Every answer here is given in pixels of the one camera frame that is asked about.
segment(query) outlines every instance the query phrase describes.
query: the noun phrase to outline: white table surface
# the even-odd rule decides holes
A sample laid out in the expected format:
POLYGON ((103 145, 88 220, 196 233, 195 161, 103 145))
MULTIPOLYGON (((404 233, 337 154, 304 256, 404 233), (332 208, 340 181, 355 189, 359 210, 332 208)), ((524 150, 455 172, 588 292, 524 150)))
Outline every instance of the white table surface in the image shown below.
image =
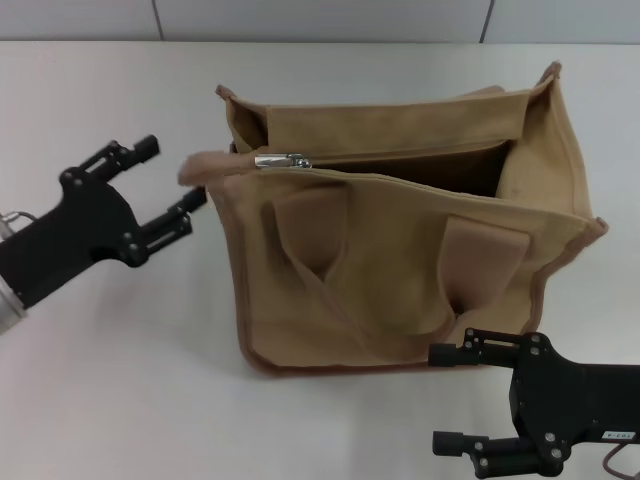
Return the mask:
MULTIPOLYGON (((111 139, 163 154, 115 182, 142 221, 184 190, 189 153, 226 148, 223 83, 265 103, 411 102, 532 86, 555 59, 608 235, 552 278, 541 330, 581 362, 640 363, 640 47, 0 44, 0 211, 40 215, 58 174, 111 139)), ((143 268, 104 262, 0 340, 3 480, 459 480, 433 430, 513 436, 510 372, 274 380, 236 340, 215 211, 143 268)), ((600 479, 609 447, 563 478, 600 479)), ((616 465, 640 469, 628 448, 616 465)))

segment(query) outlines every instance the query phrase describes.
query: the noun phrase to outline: metal zipper slider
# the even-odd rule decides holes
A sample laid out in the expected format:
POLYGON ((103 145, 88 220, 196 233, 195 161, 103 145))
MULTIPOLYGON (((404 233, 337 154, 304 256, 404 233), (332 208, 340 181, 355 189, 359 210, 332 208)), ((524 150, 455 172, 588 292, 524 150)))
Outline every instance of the metal zipper slider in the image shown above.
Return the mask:
POLYGON ((261 153, 256 155, 256 168, 311 168, 311 161, 300 153, 261 153))

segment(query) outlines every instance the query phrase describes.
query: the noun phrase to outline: canvas tote bag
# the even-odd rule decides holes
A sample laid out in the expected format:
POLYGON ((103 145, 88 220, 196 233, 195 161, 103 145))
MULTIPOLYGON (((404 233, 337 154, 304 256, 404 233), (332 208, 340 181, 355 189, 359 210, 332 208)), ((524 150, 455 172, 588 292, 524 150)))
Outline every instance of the canvas tote bag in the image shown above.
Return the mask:
POLYGON ((521 333, 606 224, 552 64, 531 90, 275 106, 224 87, 235 153, 191 156, 225 229, 240 345, 274 374, 426 368, 468 327, 521 333))

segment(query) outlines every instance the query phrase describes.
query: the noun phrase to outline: white wall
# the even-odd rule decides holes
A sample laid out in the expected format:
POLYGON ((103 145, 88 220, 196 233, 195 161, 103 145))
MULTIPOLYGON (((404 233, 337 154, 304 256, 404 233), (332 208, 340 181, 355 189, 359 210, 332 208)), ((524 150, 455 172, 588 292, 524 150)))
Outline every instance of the white wall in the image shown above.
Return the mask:
POLYGON ((490 8, 491 4, 492 0, 0 0, 0 40, 476 43, 486 24, 486 43, 640 43, 640 0, 495 0, 490 8))

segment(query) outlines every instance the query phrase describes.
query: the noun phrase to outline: label sticker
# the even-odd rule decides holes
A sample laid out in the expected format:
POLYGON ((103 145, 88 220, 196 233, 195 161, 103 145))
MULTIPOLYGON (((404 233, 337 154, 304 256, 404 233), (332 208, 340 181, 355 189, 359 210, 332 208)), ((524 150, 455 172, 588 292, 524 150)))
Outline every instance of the label sticker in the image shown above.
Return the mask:
POLYGON ((635 432, 604 432, 603 440, 633 440, 636 438, 635 432))

